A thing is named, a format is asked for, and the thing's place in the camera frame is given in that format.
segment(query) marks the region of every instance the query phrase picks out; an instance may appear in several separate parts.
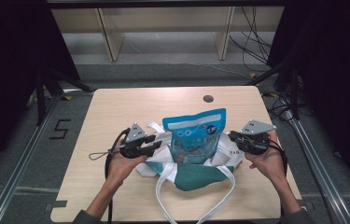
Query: white strap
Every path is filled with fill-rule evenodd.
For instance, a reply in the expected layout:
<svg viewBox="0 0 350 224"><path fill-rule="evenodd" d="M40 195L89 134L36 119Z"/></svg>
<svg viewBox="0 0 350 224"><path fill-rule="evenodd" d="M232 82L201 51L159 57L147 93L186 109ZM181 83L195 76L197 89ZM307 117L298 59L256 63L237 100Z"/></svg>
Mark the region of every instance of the white strap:
<svg viewBox="0 0 350 224"><path fill-rule="evenodd" d="M212 208L212 210L210 210L203 217L201 217L197 224L204 223L206 220L212 217L218 210L220 210L222 206L224 206L224 204L228 201L233 189L235 188L235 177L233 176L232 172L227 168L227 166L218 166L217 168L231 181L232 188L230 192L228 192L227 195L215 207Z"/></svg>
<svg viewBox="0 0 350 224"><path fill-rule="evenodd" d="M162 186L163 182L166 180L166 178L173 171L174 166L175 166L174 163L166 162L166 164L162 170L162 173L160 175L160 178L158 179L156 188L155 188L158 202L161 205L161 208L163 210L163 213L164 213L166 219L171 224L176 224L176 222L169 216L169 213L166 211L165 207L163 206L163 204L161 202L161 186ZM205 222L210 217L212 217L219 209L221 209L222 206L224 206L224 204L228 201L228 199L230 198L230 196L232 194L233 189L235 188L235 177L233 176L232 172L227 168L227 166L218 166L217 168L231 181L231 183L232 183L231 190L230 190L230 192L227 193L227 195L215 207L213 207L208 213L206 213L203 217L201 217L201 219L197 222L197 224Z"/></svg>
<svg viewBox="0 0 350 224"><path fill-rule="evenodd" d="M153 128L158 134L165 133L165 130L156 122L151 122L148 127Z"/></svg>
<svg viewBox="0 0 350 224"><path fill-rule="evenodd" d="M168 221L171 224L176 224L177 222L175 222L171 216L169 216L168 212L166 211L165 207L163 206L162 202L161 202L161 186L163 184L163 182L165 182L166 178L171 174L172 170L174 169L175 164L172 162L166 162L165 166L163 167L163 170L161 172L160 178L158 179L157 185L155 186L155 194L157 196L158 202L161 205L161 208L163 210L163 214L165 215L166 219L168 219Z"/></svg>

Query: cable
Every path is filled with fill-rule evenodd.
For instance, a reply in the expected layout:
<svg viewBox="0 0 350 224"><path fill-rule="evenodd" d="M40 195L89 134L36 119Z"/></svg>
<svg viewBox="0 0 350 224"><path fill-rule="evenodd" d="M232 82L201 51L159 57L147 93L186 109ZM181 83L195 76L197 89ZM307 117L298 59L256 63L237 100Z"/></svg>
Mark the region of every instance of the cable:
<svg viewBox="0 0 350 224"><path fill-rule="evenodd" d="M120 138L124 134L128 134L131 129L127 128L124 131L122 131L119 136L117 136L116 141L114 141L113 146L111 147L110 150L107 152L107 158L105 159L105 179L108 177L108 169L110 167L110 162L113 159L114 156L114 150L116 149L116 146L120 140ZM110 204L108 205L108 219L107 219L107 224L111 224L111 220L113 219L113 200L110 201Z"/></svg>
<svg viewBox="0 0 350 224"><path fill-rule="evenodd" d="M256 58L256 53L251 53L251 50L248 50L247 48L246 48L246 46L247 46L247 43L248 43L248 40L249 39L251 39L251 40L254 40L254 41L257 41L257 43L259 44L259 50L260 50L260 52L261 52L261 55L262 56L259 56L259 61L261 61L262 63L267 63L267 59L265 58L265 54L268 56L268 53L266 52L266 50L265 50L265 48L263 47L263 45L261 44L261 39L259 38L259 35L257 34L257 25L256 25L256 8L255 7L253 7L253 22L251 23L250 22L250 19L247 17L247 15L245 14L245 9L243 8L243 7L241 7L241 9L242 9L242 11L244 12L244 15L245 15L245 18L246 18L246 20L247 20L247 23L248 23L248 25L249 25L249 27L250 27L250 31L249 31L249 34L248 35L245 35L243 32L242 32L242 34L244 34L246 37L247 37L247 39L246 39L246 42L245 42L245 45L244 46L240 46L239 44L237 44L233 39L231 39L240 49L242 49L243 50L243 52L242 52L242 61L243 61L243 63L244 63L244 66L247 68L247 69L249 69L249 70L251 70L251 71L255 71L255 72L262 72L262 73L264 73L264 72L267 72L267 71L261 71L261 70L257 70L257 69L253 69L253 68L250 68L249 66L247 66L246 65L246 63L245 63L245 52L246 53L248 53L249 55L251 55L251 56L253 56L254 58ZM250 36L251 36L251 34L254 34L254 36L256 37L256 39L253 39L253 38L251 38Z"/></svg>
<svg viewBox="0 0 350 224"><path fill-rule="evenodd" d="M283 150L277 143L275 143L275 144L276 144L276 146L268 145L268 147L271 147L271 148L276 149L278 151L282 151Z"/></svg>
<svg viewBox="0 0 350 224"><path fill-rule="evenodd" d="M279 146L279 144L277 143L277 142L275 142L274 140L271 140L270 139L270 143L274 143L278 148L276 148L277 150L283 150L280 146Z"/></svg>
<svg viewBox="0 0 350 224"><path fill-rule="evenodd" d="M269 44L269 43L267 43L267 42L265 42L264 40L258 40L258 39L254 39L254 38L252 38L252 37L250 37L250 40L252 40L252 41L254 41L254 42L259 42L259 41L261 41L260 43L262 44L262 45L265 45L266 47L268 47L268 48L270 48L272 45L271 44Z"/></svg>
<svg viewBox="0 0 350 224"><path fill-rule="evenodd" d="M283 121L283 122L287 122L287 121L293 119L294 115L293 115L293 117L290 118L290 119L285 119L285 118L283 117L283 114L284 114L285 112L287 112L288 110L291 110L291 109L292 109L291 103L288 102L288 98L289 98L289 97L290 97L290 93L281 93L281 94L279 94L278 99L273 103L272 108L271 108L271 109L268 109L268 108L267 108L268 113L272 114L272 115L270 116L271 119L279 118L279 119L280 119L281 121ZM275 105L277 104L277 102L279 102L279 101L281 101L282 104L279 105L279 106L275 106ZM301 109L302 109L303 107L306 107L306 106L308 106L308 103L307 103L307 102L297 103L297 107L298 107L298 110L297 110L297 111L298 111L299 113L303 114L304 116L313 117L314 114L311 115L311 114L307 114L307 113L301 111Z"/></svg>

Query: gray carpet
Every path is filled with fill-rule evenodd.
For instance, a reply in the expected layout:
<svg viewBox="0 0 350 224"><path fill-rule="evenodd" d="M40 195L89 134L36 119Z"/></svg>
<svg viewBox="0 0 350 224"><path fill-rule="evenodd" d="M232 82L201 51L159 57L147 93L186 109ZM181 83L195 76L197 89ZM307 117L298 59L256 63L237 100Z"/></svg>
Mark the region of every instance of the gray carpet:
<svg viewBox="0 0 350 224"><path fill-rule="evenodd" d="M254 68L267 69L262 65L255 65ZM93 88L244 85L249 80L248 78L220 70L236 71L247 76L250 73L240 64L216 64L215 68L190 64L78 65L77 69L83 82ZM271 77L262 82L259 85L260 91L273 91L274 81L275 77ZM73 88L66 83L63 83L63 87ZM275 97L263 97L267 108L271 108L276 100ZM55 107L2 223L51 223L49 206L55 201L62 184L90 101L91 96L88 94L73 95L70 100L61 100ZM315 148L318 149L318 154L333 182L350 207L350 172L341 159L332 155L334 148L318 119L303 115L313 114L311 110L305 107L301 112L304 129L309 134ZM64 139L51 139L63 134L54 132L60 119L64 121L59 127L68 129L68 132ZM16 132L7 144L7 149L0 153L0 189L6 184L26 148L35 129L36 121L37 111L36 103L34 103L29 109L25 109ZM287 151L289 165L304 203L308 204L311 217L315 223L329 223L328 212L292 128L279 119L274 119L273 123L278 127L281 144ZM331 213L335 223L338 223L335 214L332 211ZM277 220L251 221L265 224L276 223Z"/></svg>

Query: white handle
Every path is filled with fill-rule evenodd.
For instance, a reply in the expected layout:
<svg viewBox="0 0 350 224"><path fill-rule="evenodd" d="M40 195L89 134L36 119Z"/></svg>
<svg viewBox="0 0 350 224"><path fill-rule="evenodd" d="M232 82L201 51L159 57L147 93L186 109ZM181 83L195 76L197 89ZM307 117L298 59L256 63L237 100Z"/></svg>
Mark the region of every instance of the white handle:
<svg viewBox="0 0 350 224"><path fill-rule="evenodd" d="M166 162L155 188L156 196L163 210L163 214L171 224L176 224L176 222L171 218L171 216L169 216L169 213L166 211L165 207L161 202L161 186L163 182L167 179L167 177L171 174L171 172L174 170L175 166L176 166L175 163ZM205 222L210 217L212 217L219 209L221 209L224 206L224 204L228 201L228 199L232 194L233 189L235 188L235 177L233 176L232 172L227 168L227 166L218 166L217 168L231 181L232 183L231 190L218 204L216 204L215 207L213 207L208 213L206 213L203 217L201 217L201 219L197 222L197 224Z"/></svg>

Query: sleeve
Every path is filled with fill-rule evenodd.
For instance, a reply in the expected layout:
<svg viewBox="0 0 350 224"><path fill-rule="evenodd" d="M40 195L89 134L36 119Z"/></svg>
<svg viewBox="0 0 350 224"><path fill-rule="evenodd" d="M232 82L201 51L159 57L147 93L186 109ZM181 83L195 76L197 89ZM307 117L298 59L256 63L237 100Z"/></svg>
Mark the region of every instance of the sleeve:
<svg viewBox="0 0 350 224"><path fill-rule="evenodd" d="M281 224L314 224L314 221L311 219L309 214L304 210L300 210L299 212L296 212L294 214L281 217L280 218Z"/></svg>
<svg viewBox="0 0 350 224"><path fill-rule="evenodd" d="M103 224L103 222L99 218L93 217L86 211L81 210L73 220L73 224Z"/></svg>

